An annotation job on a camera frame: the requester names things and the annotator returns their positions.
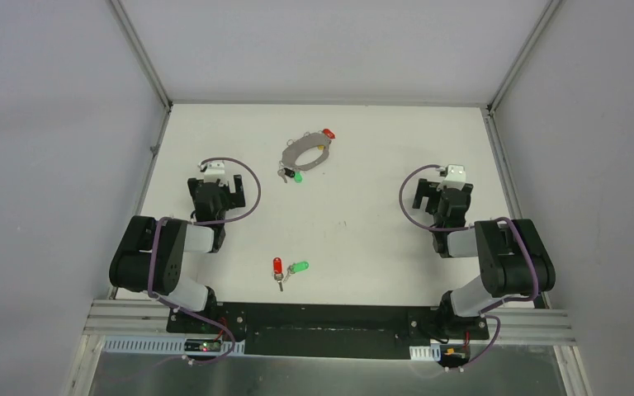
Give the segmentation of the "metal keyring plate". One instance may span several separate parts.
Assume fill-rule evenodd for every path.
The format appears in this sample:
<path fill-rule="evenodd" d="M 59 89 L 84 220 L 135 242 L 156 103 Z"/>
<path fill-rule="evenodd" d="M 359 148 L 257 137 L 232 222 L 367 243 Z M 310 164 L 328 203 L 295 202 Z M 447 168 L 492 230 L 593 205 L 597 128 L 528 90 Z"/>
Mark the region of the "metal keyring plate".
<path fill-rule="evenodd" d="M 321 133 L 308 133 L 286 143 L 280 159 L 283 167 L 296 171 L 309 171 L 326 162 L 332 139 Z"/>

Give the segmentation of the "green tag key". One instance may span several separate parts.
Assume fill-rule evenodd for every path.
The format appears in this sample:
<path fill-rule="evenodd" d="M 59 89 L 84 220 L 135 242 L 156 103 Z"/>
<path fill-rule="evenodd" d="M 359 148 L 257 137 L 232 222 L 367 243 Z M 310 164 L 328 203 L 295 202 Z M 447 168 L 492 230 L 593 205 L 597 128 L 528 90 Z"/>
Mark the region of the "green tag key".
<path fill-rule="evenodd" d="M 287 267 L 285 277 L 283 282 L 288 282 L 291 276 L 306 271 L 310 267 L 310 264 L 307 261 L 303 262 L 294 262 Z"/>

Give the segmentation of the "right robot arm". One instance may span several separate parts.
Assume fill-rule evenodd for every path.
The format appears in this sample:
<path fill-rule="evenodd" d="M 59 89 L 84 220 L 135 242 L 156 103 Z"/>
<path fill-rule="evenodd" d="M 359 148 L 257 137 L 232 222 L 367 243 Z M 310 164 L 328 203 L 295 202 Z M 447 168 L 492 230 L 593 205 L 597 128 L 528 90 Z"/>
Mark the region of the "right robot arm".
<path fill-rule="evenodd" d="M 418 330 L 439 341 L 481 330 L 484 314 L 506 302 L 533 301 L 556 282 L 554 266 L 530 219 L 467 224 L 472 190 L 470 183 L 451 187 L 421 178 L 412 204 L 432 215 L 428 231 L 440 257 L 472 257 L 479 265 L 477 277 L 446 292 L 430 318 L 419 320 Z"/>

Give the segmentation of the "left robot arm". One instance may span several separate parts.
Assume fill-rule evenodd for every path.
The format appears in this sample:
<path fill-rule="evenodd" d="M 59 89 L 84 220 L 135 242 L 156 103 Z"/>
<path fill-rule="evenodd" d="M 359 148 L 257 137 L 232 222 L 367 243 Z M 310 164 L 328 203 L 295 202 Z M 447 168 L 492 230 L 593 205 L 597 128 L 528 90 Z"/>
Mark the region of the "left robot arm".
<path fill-rule="evenodd" d="M 215 298 L 214 291 L 183 273 L 182 262 L 188 252 L 220 250 L 226 235 L 226 213 L 246 206 L 242 177 L 233 176 L 233 183 L 231 189 L 221 179 L 188 179 L 194 206 L 189 222 L 132 217 L 111 260 L 112 285 L 189 309 L 189 325 L 198 333 L 212 332 L 219 322 L 219 312 L 209 305 Z"/>

